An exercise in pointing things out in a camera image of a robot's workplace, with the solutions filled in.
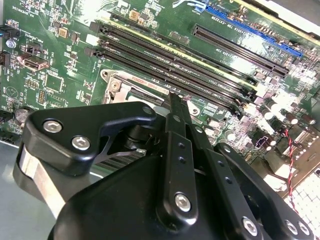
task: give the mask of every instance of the black pcie slot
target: black pcie slot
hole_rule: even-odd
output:
[[[119,18],[126,20],[126,21],[122,21],[122,20],[121,20],[122,22],[131,23],[131,24],[132,24],[132,21],[130,21],[130,20],[126,19],[126,18],[123,18],[123,17],[120,17],[120,16],[119,16]],[[139,42],[140,42],[139,44],[145,43],[145,44],[150,45],[150,46],[153,48],[153,50],[159,49],[159,50],[162,50],[163,52],[165,52],[163,49],[159,48],[158,46],[156,46],[156,45],[154,45],[154,44],[150,44],[150,43],[148,43],[147,41],[144,41],[144,40],[142,40],[142,39],[140,39],[140,38],[137,38],[137,37],[136,37],[135,35],[133,35],[133,34],[127,33],[127,32],[125,32],[125,31],[123,31],[123,30],[121,30],[121,29],[119,29],[119,28],[116,28],[116,27],[114,27],[114,26],[111,26],[111,25],[109,25],[109,24],[99,25],[98,23],[92,22],[91,25],[90,25],[90,29],[91,29],[92,31],[95,31],[95,32],[98,33],[98,34],[104,34],[104,35],[106,35],[107,33],[114,33],[114,34],[117,34],[118,36],[120,36],[120,37],[122,37],[122,38],[126,38],[126,39],[128,39],[128,40],[135,39],[135,41],[139,41]],[[240,72],[240,71],[238,71],[238,70],[236,70],[236,69],[233,69],[233,68],[231,68],[231,67],[229,67],[229,66],[227,66],[227,65],[223,65],[223,64],[221,64],[220,62],[214,60],[213,58],[208,57],[208,56],[205,55],[205,54],[202,54],[202,53],[200,53],[200,52],[198,52],[198,51],[196,51],[196,50],[193,50],[193,49],[191,49],[191,48],[189,48],[189,47],[186,47],[186,46],[184,46],[184,45],[182,45],[182,44],[180,44],[180,43],[178,43],[178,42],[175,42],[175,41],[173,41],[172,39],[170,39],[170,38],[168,38],[168,37],[166,37],[166,36],[163,36],[163,35],[161,35],[161,34],[159,34],[159,33],[153,32],[152,34],[153,34],[155,37],[157,37],[157,38],[160,38],[160,39],[162,39],[162,40],[164,40],[164,41],[166,41],[166,42],[168,42],[168,43],[170,43],[170,44],[173,44],[174,46],[177,46],[177,47],[180,48],[183,52],[188,52],[191,57],[196,57],[197,59],[200,59],[200,60],[203,61],[204,63],[209,64],[209,65],[211,65],[211,66],[213,66],[213,67],[215,67],[215,68],[217,68],[217,69],[219,69],[219,70],[221,70],[221,71],[223,71],[223,72],[226,72],[226,73],[231,74],[231,75],[233,75],[233,76],[240,77],[240,78],[246,80],[248,83],[250,83],[250,84],[252,84],[252,85],[256,85],[256,84],[257,84],[257,81],[254,80],[252,77],[249,77],[248,75],[245,75],[244,73],[242,73],[242,72]],[[170,55],[170,54],[173,55],[174,59],[177,59],[178,61],[181,60],[181,62],[187,63],[188,65],[191,64],[191,62],[186,61],[186,60],[184,60],[184,59],[181,59],[181,58],[180,58],[179,56],[177,56],[177,55],[174,55],[174,54],[169,53],[169,52],[166,52],[166,53],[167,53],[168,55]],[[203,68],[202,66],[198,65],[197,63],[192,62],[192,65],[193,65],[193,66],[191,66],[191,68],[195,68],[195,69],[200,68],[200,69],[204,69],[206,72],[209,72],[209,73],[212,75],[212,78],[214,78],[214,75],[220,76],[220,75],[218,75],[218,74],[216,74],[216,73],[214,73],[214,72],[211,72],[211,71]],[[225,78],[225,82],[232,82],[233,84],[236,84],[235,82],[233,82],[233,81],[231,81],[231,80],[229,80],[229,79],[227,79],[227,78]]]
[[[211,85],[207,82],[204,82],[204,81],[202,81],[202,79],[199,79],[197,77],[192,77],[189,74],[187,74],[186,72],[184,72],[183,70],[171,67],[167,63],[161,62],[160,60],[158,60],[152,56],[145,55],[143,52],[139,52],[129,46],[126,46],[126,45],[118,43],[118,42],[110,41],[107,44],[107,47],[110,47],[118,52],[124,52],[125,54],[127,54],[129,56],[132,56],[137,59],[141,59],[141,60],[146,61],[148,63],[152,63],[154,66],[157,66],[158,68],[162,68],[161,69],[162,71],[168,71],[168,72],[172,73],[177,78],[185,79],[189,83],[197,84],[197,85],[201,86],[202,88],[209,89],[209,90],[215,92],[215,94],[221,96],[222,98],[229,99],[232,102],[234,102],[235,100],[238,100],[238,96],[231,95],[231,94],[223,91],[223,89],[221,89],[221,88],[215,87],[214,85]]]
[[[146,49],[146,52],[152,54],[153,56],[157,56],[165,61],[170,62],[171,66],[174,66],[176,69],[178,66],[178,69],[184,69],[184,71],[187,70],[186,72],[189,75],[190,74],[193,75],[195,78],[202,78],[202,76],[205,78],[208,78],[208,79],[210,79],[210,82],[212,85],[216,85],[216,86],[218,86],[218,88],[220,88],[220,91],[227,91],[233,95],[242,94],[243,96],[248,96],[248,97],[252,97],[254,95],[254,93],[250,92],[248,89],[235,84],[233,81],[231,81],[225,77],[222,77],[218,74],[211,73],[210,71],[208,71],[204,68],[201,68],[197,65],[194,65],[193,63],[190,63],[184,59],[177,58],[172,53],[166,52],[160,48],[159,49],[155,48],[154,46],[152,46],[146,42],[140,41],[139,39],[138,39],[138,41],[140,41],[140,42],[137,42],[134,39],[132,40],[132,39],[124,38],[124,37],[121,37],[115,33],[110,33],[108,36],[115,37],[115,38],[123,38],[126,41],[130,42],[130,44],[133,44],[139,48],[143,47]],[[114,40],[112,40],[112,39],[109,39],[108,41],[111,42],[111,44],[113,44],[112,42],[114,42]],[[115,44],[118,44],[119,48],[124,46],[123,44],[120,44],[120,43],[115,43]]]
[[[178,89],[181,89],[192,96],[197,96],[218,107],[227,109],[228,111],[238,116],[239,118],[241,117],[241,113],[239,112],[238,108],[235,105],[223,102],[220,99],[215,98],[214,96],[210,95],[205,91],[198,90],[197,88],[195,88],[195,86],[186,85],[186,82],[180,82],[178,79],[174,77],[170,77],[170,74],[168,74],[169,76],[167,76],[166,72],[164,71],[161,72],[157,67],[153,68],[151,64],[150,64],[150,67],[147,67],[141,63],[134,62],[129,58],[117,55],[116,53],[113,53],[111,51],[101,52],[95,49],[91,49],[89,47],[86,47],[84,51],[85,51],[85,54],[90,57],[96,56],[98,58],[106,58],[111,61],[115,61],[120,64],[126,65],[130,68],[136,69],[144,74],[151,76],[156,81],[159,81],[162,83],[169,83],[170,85]]]
[[[275,62],[270,61],[228,39],[220,36],[198,24],[194,26],[193,33],[197,38],[222,49],[223,51],[233,54],[241,59],[244,59],[262,70],[268,72],[268,74],[275,74],[279,77],[285,78],[289,73],[289,70]]]

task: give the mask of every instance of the mounting hole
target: mounting hole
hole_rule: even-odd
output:
[[[183,156],[180,156],[179,157],[179,162],[182,163],[182,164],[185,164],[187,162],[187,160]]]
[[[103,71],[102,72],[102,77],[107,78],[109,76],[107,71]]]
[[[226,180],[226,182],[227,182],[228,184],[232,184],[231,179],[230,179],[230,178],[228,178],[227,176],[226,176],[224,179]]]
[[[179,142],[178,146],[181,149],[185,149],[186,148],[186,146],[182,142]]]
[[[221,167],[224,167],[224,163],[222,161],[218,161],[218,164],[221,166]]]

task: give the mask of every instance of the blue pcie slot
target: blue pcie slot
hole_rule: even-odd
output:
[[[224,12],[220,12],[220,11],[212,8],[209,5],[206,6],[205,10],[208,13],[213,14],[213,15],[217,16],[218,18],[227,21],[227,22],[231,23],[234,26],[242,28],[243,30],[245,30],[245,31],[247,31],[249,33],[252,33],[254,35],[257,35],[257,36],[263,38],[266,42],[268,42],[268,43],[270,43],[270,44],[272,44],[272,45],[274,45],[274,46],[276,46],[278,48],[281,48],[282,50],[284,50],[284,51],[286,51],[286,52],[288,52],[288,53],[290,53],[292,55],[295,55],[297,57],[302,57],[303,56],[303,54],[301,52],[294,50],[293,48],[291,48],[287,44],[284,44],[284,43],[278,44],[278,43],[276,43],[276,40],[274,38],[269,37],[269,36],[263,34],[262,32],[259,32],[259,31],[255,30],[255,29],[253,29],[252,27],[249,27],[249,26],[243,24],[242,22],[239,22],[237,20],[229,19],[228,15],[226,13],[224,13]]]

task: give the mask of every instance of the chip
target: chip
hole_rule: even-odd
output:
[[[181,36],[180,39],[179,39],[179,41],[180,41],[181,43],[183,43],[184,45],[187,45],[187,44],[189,44],[189,42],[190,42],[189,38],[187,38],[187,37],[185,37],[185,36]]]
[[[135,21],[135,22],[138,21],[139,16],[140,16],[140,14],[135,10],[131,10],[129,13],[129,19],[132,21]]]
[[[68,29],[65,29],[65,28],[62,28],[62,27],[59,28],[58,35],[60,37],[63,37],[63,38],[66,39],[68,37],[68,33],[69,33]]]
[[[73,43],[77,41],[77,38],[78,38],[78,34],[76,34],[75,32],[71,33],[71,41]]]
[[[170,32],[169,36],[170,36],[170,38],[172,38],[174,40],[179,40],[180,39],[180,35],[175,33],[174,31]]]
[[[141,13],[140,18],[142,18],[143,20],[148,20],[149,15],[148,15],[148,14],[145,14],[145,13]]]

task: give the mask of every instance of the surface-mount component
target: surface-mount component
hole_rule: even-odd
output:
[[[66,39],[69,36],[69,30],[66,28],[60,27],[58,30],[58,35]]]

